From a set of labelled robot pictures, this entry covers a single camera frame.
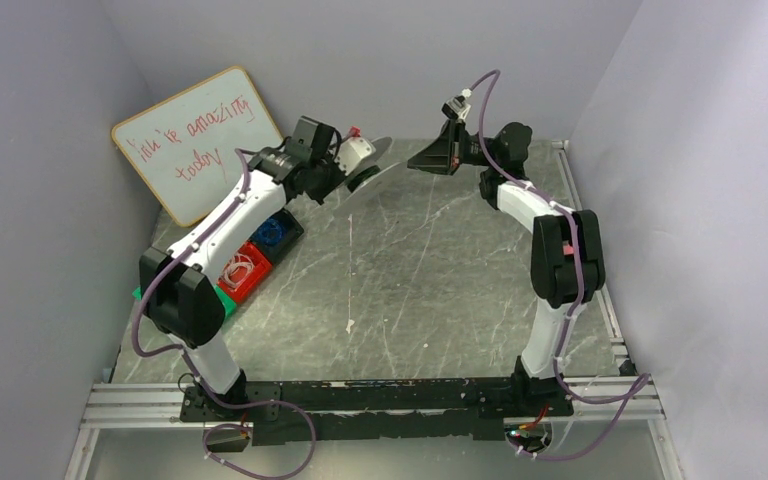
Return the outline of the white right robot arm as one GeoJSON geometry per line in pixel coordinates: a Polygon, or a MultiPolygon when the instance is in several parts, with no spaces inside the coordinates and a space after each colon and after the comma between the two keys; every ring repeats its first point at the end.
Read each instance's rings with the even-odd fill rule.
{"type": "Polygon", "coordinates": [[[531,128],[519,122],[488,138],[469,134],[462,121],[447,120],[438,138],[407,165],[436,175],[452,175],[463,165],[481,168],[481,198],[531,234],[530,279],[540,301],[520,360],[530,378],[545,380],[561,373],[571,325],[604,285],[606,272],[597,215],[539,194],[526,177],[531,140],[531,128]]]}

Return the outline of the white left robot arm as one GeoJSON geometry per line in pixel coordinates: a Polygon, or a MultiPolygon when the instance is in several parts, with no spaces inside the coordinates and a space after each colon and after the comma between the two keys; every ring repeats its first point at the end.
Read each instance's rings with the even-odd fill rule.
{"type": "Polygon", "coordinates": [[[141,297],[131,327],[138,356],[177,352],[220,406],[247,403],[246,375],[221,333],[226,312],[215,285],[266,220],[301,194],[322,202],[342,183],[342,143],[335,127],[303,116],[276,147],[235,149],[242,175],[230,193],[187,236],[140,259],[141,297]]]}

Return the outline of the white perforated filament spool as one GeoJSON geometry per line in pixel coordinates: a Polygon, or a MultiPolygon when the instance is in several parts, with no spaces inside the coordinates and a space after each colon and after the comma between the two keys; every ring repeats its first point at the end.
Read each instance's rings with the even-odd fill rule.
{"type": "Polygon", "coordinates": [[[347,218],[368,201],[387,190],[400,179],[401,172],[406,170],[404,161],[396,161],[384,167],[379,164],[381,158],[386,156],[392,147],[393,139],[391,137],[379,137],[370,141],[374,141],[377,146],[382,147],[384,152],[376,155],[375,162],[363,165],[359,173],[346,178],[344,186],[349,194],[339,202],[334,210],[334,215],[338,218],[347,218]]]}

